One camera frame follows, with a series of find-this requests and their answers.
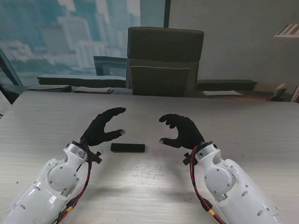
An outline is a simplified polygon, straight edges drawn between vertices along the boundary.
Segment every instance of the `black glove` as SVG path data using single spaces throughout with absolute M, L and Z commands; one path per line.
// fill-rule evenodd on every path
M 125 133 L 122 129 L 105 133 L 104 128 L 106 123 L 110 121 L 112 117 L 124 113 L 125 111 L 126 108 L 116 107 L 99 114 L 96 119 L 91 122 L 80 140 L 88 146 L 97 146 L 104 141 L 111 141 L 122 136 Z
M 177 127 L 178 137 L 176 139 L 162 138 L 160 143 L 175 148 L 185 147 L 194 149 L 195 146 L 205 142 L 196 125 L 189 118 L 177 115 L 166 114 L 159 119 L 160 122 L 166 121 L 171 129 Z

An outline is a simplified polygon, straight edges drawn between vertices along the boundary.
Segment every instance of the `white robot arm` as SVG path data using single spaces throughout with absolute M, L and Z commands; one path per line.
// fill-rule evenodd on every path
M 196 125 L 187 117 L 166 114 L 159 120 L 178 129 L 176 139 L 162 138 L 160 143 L 171 147 L 192 149 L 185 154 L 184 164 L 190 164 L 190 174 L 197 197 L 203 208 L 221 224 L 211 203 L 198 192 L 194 177 L 195 158 L 204 169 L 205 184 L 230 224 L 282 224 L 274 202 L 232 160 L 223 160 L 220 150 L 205 142 Z
M 230 224 L 282 224 L 274 202 L 232 160 L 210 144 L 196 154 L 205 184 Z
M 125 133 L 122 129 L 105 133 L 104 128 L 113 116 L 125 110 L 117 107 L 99 114 L 80 138 L 80 143 L 73 141 L 64 149 L 66 156 L 63 160 L 48 161 L 27 190 L 8 208 L 2 224 L 61 223 L 87 187 L 92 162 L 101 162 L 100 153 L 94 154 L 89 150 L 89 146 L 96 146 L 122 136 Z M 72 196 L 80 181 L 77 170 L 86 161 L 88 161 L 87 180 L 80 194 Z
M 77 168 L 87 153 L 74 143 L 64 149 L 66 157 L 52 159 L 38 177 L 9 206 L 2 224 L 52 224 L 79 182 Z

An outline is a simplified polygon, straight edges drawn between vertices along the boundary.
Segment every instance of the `smartphone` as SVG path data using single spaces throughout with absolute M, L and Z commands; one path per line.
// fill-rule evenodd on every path
M 114 153 L 144 153 L 145 144 L 112 143 L 111 151 Z

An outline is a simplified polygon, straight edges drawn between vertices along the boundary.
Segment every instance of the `red cable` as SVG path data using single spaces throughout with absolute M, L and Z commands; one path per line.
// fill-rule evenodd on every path
M 193 173 L 194 153 L 196 152 L 196 149 L 197 149 L 197 146 L 194 147 L 194 149 L 192 150 L 192 155 L 191 155 L 191 162 L 190 162 L 190 176 L 191 176 L 191 181 L 192 181 L 192 184 L 193 184 L 193 187 L 194 187 L 196 195 L 203 201 L 203 203 L 205 204 L 205 206 L 207 208 L 212 209 L 212 208 L 210 208 L 210 206 L 206 203 L 206 201 L 204 200 L 204 198 L 198 192 L 197 187 L 196 187 L 195 179 L 193 178 L 193 175 L 192 175 L 192 173 Z M 226 224 L 216 213 L 213 216 L 214 216 L 214 218 L 220 224 Z
M 90 158 L 90 170 L 92 169 L 92 163 L 93 163 L 93 160 L 92 160 L 92 158 Z M 88 174 L 87 174 L 86 183 L 89 182 L 89 178 L 90 178 L 90 172 L 88 172 Z M 84 193 L 86 187 L 87 187 L 87 186 L 84 186 L 83 189 L 81 190 L 80 194 L 78 195 L 78 199 L 75 201 L 75 203 L 74 203 L 73 206 L 72 206 L 73 208 L 75 208 L 75 206 L 76 206 L 76 204 L 78 203 L 80 197 L 83 195 L 83 193 Z M 60 223 L 62 222 L 62 220 L 67 216 L 68 213 L 69 213 L 69 211 L 66 212 L 66 213 L 64 214 L 64 216 L 62 216 L 62 218 L 61 218 L 61 219 L 59 220 L 59 222 L 56 223 L 56 224 L 60 224 Z

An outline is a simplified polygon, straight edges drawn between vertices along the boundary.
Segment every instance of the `light wood grain surface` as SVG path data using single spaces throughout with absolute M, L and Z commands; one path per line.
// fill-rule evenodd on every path
M 111 143 L 93 147 L 103 153 L 103 162 L 93 165 L 90 184 L 64 223 L 216 223 L 202 209 L 182 163 L 188 150 L 158 143 L 177 136 L 158 122 L 167 113 L 192 119 L 224 159 L 239 163 L 274 199 L 285 224 L 298 223 L 298 104 L 49 92 L 22 94 L 0 119 L 0 214 L 46 161 L 62 159 L 66 144 L 79 140 L 98 113 L 118 106 L 127 111 L 106 130 L 125 129 L 114 142 L 143 143 L 146 152 L 112 153 Z M 86 168 L 80 177 L 86 176 Z M 199 167 L 196 177 L 203 196 L 215 203 Z

